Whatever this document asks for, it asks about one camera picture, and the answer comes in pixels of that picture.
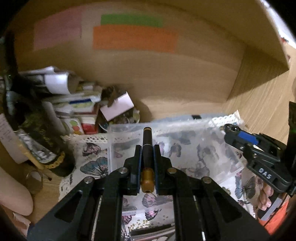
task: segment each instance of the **dark green bottle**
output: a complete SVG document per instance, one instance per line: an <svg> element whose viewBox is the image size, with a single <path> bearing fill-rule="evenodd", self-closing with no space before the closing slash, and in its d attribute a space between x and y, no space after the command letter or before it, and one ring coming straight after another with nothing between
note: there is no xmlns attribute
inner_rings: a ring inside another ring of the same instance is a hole
<svg viewBox="0 0 296 241"><path fill-rule="evenodd" d="M6 119L39 162L58 176L69 175L75 166L73 154L50 124L30 81L18 74L12 33L0 39L0 58Z"/></svg>

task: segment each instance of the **gold chain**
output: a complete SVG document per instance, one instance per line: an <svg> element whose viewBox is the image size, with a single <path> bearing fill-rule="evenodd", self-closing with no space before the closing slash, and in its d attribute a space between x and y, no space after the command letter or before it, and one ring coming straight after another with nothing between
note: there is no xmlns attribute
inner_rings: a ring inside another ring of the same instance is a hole
<svg viewBox="0 0 296 241"><path fill-rule="evenodd" d="M49 164L49 165L45 165L45 167L47 169L56 168L64 161L64 158L65 158L65 152L62 151L61 155L58 157L58 159L54 163Z"/></svg>

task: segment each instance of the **hand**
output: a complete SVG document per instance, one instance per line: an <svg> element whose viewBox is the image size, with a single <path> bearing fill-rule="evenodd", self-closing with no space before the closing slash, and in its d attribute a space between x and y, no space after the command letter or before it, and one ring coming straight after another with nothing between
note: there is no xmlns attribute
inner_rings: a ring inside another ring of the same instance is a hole
<svg viewBox="0 0 296 241"><path fill-rule="evenodd" d="M258 197L258 208L265 211L268 207L271 206L271 201L268 197L272 196L274 190L271 186L263 183L263 188L260 191L260 195Z"/></svg>

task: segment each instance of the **blue stripe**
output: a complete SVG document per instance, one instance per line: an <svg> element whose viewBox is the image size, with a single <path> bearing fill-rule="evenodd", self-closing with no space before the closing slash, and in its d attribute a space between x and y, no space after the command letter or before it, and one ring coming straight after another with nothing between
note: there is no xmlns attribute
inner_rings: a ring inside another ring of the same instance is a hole
<svg viewBox="0 0 296 241"><path fill-rule="evenodd" d="M238 137L252 143L253 145L258 145L259 141L257 140L257 138L254 135L251 135L247 132L244 131L240 131L238 134Z"/></svg>
<svg viewBox="0 0 296 241"><path fill-rule="evenodd" d="M85 99L85 100L72 100L72 101L69 101L69 104L79 104L79 103L85 103L85 102L91 102L91 99Z"/></svg>

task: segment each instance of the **metal screw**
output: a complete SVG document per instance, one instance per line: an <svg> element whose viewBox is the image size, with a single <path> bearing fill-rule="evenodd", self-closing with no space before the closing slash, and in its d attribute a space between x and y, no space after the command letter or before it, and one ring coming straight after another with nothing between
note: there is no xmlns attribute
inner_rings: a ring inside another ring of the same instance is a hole
<svg viewBox="0 0 296 241"><path fill-rule="evenodd" d="M93 177L85 177L83 181L88 184L88 183L91 183L93 179L94 179Z"/></svg>
<svg viewBox="0 0 296 241"><path fill-rule="evenodd" d="M173 167L170 167L167 171L168 171L169 174L175 174L177 172L177 169L173 168Z"/></svg>
<svg viewBox="0 0 296 241"><path fill-rule="evenodd" d="M209 183L212 182L212 179L211 179L210 177L203 177L203 178L202 178L202 181L203 181L204 183L206 183L206 184L209 184Z"/></svg>
<svg viewBox="0 0 296 241"><path fill-rule="evenodd" d="M121 167L118 169L118 171L121 173L121 174L125 174L128 172L128 169L126 167Z"/></svg>

